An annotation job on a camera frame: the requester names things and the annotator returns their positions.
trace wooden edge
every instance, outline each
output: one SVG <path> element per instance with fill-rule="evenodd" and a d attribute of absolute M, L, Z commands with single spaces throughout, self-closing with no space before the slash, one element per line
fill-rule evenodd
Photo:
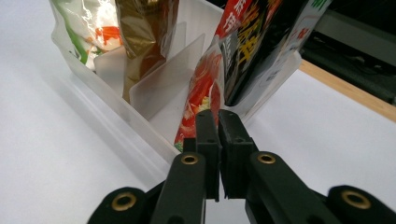
<path fill-rule="evenodd" d="M 345 82 L 343 79 L 332 75 L 306 60 L 303 60 L 300 65 L 300 70 L 332 89 L 343 93 L 345 96 L 353 99 L 361 105 L 364 105 L 374 110 L 376 113 L 396 122 L 396 106 L 390 105 L 376 98 L 372 94 Z"/>

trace food package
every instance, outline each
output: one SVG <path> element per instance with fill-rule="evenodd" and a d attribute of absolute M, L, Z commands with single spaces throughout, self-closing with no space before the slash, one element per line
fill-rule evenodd
<path fill-rule="evenodd" d="M 59 46 L 95 71 L 93 59 L 122 45 L 114 0 L 50 0 L 68 35 Z"/>
<path fill-rule="evenodd" d="M 144 76 L 165 63 L 177 22 L 178 0 L 116 0 L 126 49 L 122 97 Z"/>
<path fill-rule="evenodd" d="M 177 149 L 182 150 L 184 138 L 195 137 L 195 115 L 198 112 L 211 109 L 217 122 L 220 108 L 242 115 L 256 104 L 277 74 L 269 73 L 273 66 L 281 69 L 290 53 L 301 44 L 293 32 L 302 28 L 299 22 L 309 14 L 303 12 L 317 5 L 316 2 L 228 1 L 212 44 L 198 62 L 191 79 L 175 139 Z M 320 13 L 323 13 L 330 1 L 320 2 Z M 312 29 L 318 17 L 314 21 L 303 28 Z M 264 80 L 267 86 L 257 87 Z"/>

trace white table surface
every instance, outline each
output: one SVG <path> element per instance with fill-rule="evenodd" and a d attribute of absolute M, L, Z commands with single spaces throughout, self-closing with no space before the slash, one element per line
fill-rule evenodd
<path fill-rule="evenodd" d="M 150 152 L 51 42 L 49 2 L 0 8 L 0 223 L 85 223 L 110 191 L 161 181 L 168 164 L 129 151 Z M 307 74 L 294 73 L 247 129 L 311 189 L 352 185 L 396 210 L 396 123 Z M 227 222 L 248 223 L 242 202 L 209 203 L 206 223 Z"/>

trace red and black package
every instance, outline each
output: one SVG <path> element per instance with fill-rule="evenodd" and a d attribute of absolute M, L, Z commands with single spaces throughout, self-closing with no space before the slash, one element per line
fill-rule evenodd
<path fill-rule="evenodd" d="M 179 124 L 175 147 L 195 137 L 195 115 L 237 106 L 254 80 L 269 69 L 282 50 L 307 0 L 230 0 L 212 44 L 198 62 Z"/>

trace clear plastic bin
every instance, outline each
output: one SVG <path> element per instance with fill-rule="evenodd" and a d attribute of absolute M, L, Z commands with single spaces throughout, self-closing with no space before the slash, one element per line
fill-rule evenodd
<path fill-rule="evenodd" d="M 130 105 L 121 98 L 126 57 L 123 47 L 97 57 L 94 60 L 95 74 L 60 45 L 67 34 L 60 29 L 63 20 L 59 15 L 55 15 L 57 27 L 52 39 L 71 70 L 153 149 L 171 162 L 178 153 L 173 147 L 173 141 L 187 97 L 189 80 L 202 53 L 212 41 L 221 14 L 220 8 L 204 0 L 180 1 L 170 59 L 131 88 L 133 100 Z M 300 55 L 292 54 L 271 85 L 264 92 L 254 92 L 260 94 L 261 98 L 255 105 L 244 105 L 249 110 L 240 114 L 243 121 L 254 115 L 299 67 L 300 62 Z"/>

